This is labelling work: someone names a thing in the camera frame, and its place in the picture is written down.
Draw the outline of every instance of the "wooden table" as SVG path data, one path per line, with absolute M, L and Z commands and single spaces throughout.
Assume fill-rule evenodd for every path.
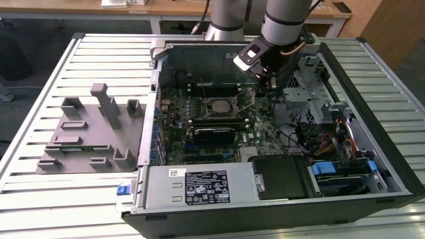
M 128 8 L 101 9 L 101 0 L 0 0 L 0 17 L 36 19 L 88 19 L 88 20 L 148 20 L 152 33 L 160 34 L 160 21 L 199 21 L 205 8 L 205 0 L 149 0 L 145 6 L 128 5 Z M 336 37 L 350 13 L 341 13 L 330 0 L 316 9 L 308 24 L 330 25 L 328 37 Z

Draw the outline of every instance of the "warning label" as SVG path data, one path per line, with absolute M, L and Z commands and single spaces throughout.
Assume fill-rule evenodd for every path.
M 229 203 L 227 171 L 187 173 L 187 204 Z

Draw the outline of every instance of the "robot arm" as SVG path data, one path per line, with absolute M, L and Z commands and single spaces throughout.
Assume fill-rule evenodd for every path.
M 305 46 L 300 33 L 309 15 L 312 0 L 269 0 L 261 27 L 261 36 L 243 49 L 233 62 L 244 72 L 259 79 L 259 87 L 285 67 L 291 55 Z

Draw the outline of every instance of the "gray carpet floor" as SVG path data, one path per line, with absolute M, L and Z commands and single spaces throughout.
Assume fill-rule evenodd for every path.
M 8 19 L 15 25 L 15 30 L 5 30 L 0 24 L 0 35 L 11 36 L 33 67 L 33 74 L 24 80 L 8 82 L 0 78 L 5 87 L 39 86 L 43 87 L 51 72 L 60 59 L 63 51 L 75 32 L 149 34 L 151 25 L 147 21 L 108 21 L 108 20 L 67 20 L 65 28 L 59 29 L 53 20 Z M 164 34 L 188 33 L 195 23 L 185 22 L 185 29 L 176 29 L 177 24 L 161 22 Z M 257 35 L 260 27 L 247 26 L 245 34 Z M 425 42 L 421 41 L 400 65 L 396 73 L 414 95 L 425 104 Z M 12 140 L 24 121 L 27 113 L 41 89 L 15 88 L 15 101 L 0 101 L 0 139 Z M 7 144 L 0 144 L 0 156 L 4 154 Z

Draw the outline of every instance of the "aluminum extrusion table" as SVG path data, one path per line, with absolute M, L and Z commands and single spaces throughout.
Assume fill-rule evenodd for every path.
M 93 83 L 107 83 L 117 103 L 148 92 L 149 47 L 153 38 L 199 40 L 187 35 L 87 34 L 72 39 L 31 112 L 0 161 L 0 238 L 140 239 L 116 212 L 116 186 L 133 173 L 36 175 L 63 114 L 65 96 L 84 104 Z M 326 38 L 353 83 L 382 123 L 418 178 L 425 182 L 425 109 L 366 43 Z M 321 225 L 201 238 L 421 238 L 425 237 L 425 201 L 381 211 L 341 225 Z

